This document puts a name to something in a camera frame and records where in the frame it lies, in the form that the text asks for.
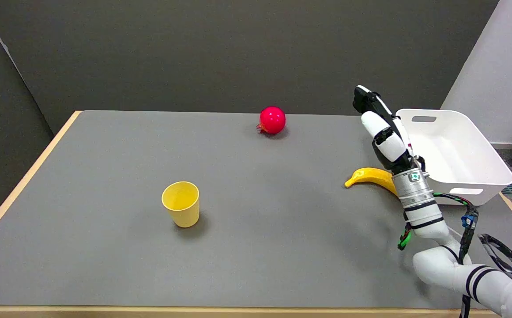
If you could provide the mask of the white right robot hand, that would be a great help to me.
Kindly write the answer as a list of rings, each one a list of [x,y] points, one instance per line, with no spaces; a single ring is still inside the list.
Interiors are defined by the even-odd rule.
[[[361,124],[372,137],[372,147],[383,167],[393,175],[419,168],[426,171],[423,157],[416,155],[401,117],[393,114],[377,92],[357,85],[352,103],[361,114]]]

